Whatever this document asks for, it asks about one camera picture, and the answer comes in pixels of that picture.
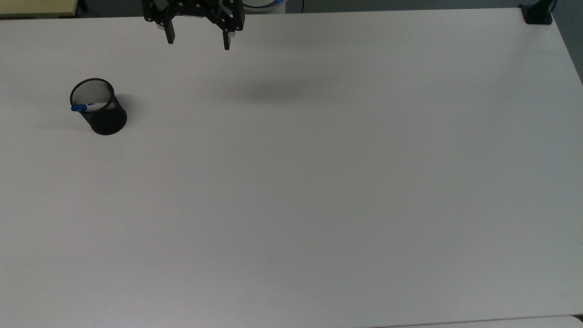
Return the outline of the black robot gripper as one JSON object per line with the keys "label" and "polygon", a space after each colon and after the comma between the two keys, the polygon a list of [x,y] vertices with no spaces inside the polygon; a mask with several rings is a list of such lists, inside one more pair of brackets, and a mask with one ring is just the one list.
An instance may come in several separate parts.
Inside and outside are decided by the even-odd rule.
{"label": "black robot gripper", "polygon": [[142,0],[141,7],[144,20],[156,23],[169,44],[175,40],[172,20],[177,16],[204,17],[217,25],[227,51],[236,31],[242,31],[245,23],[241,0]]}

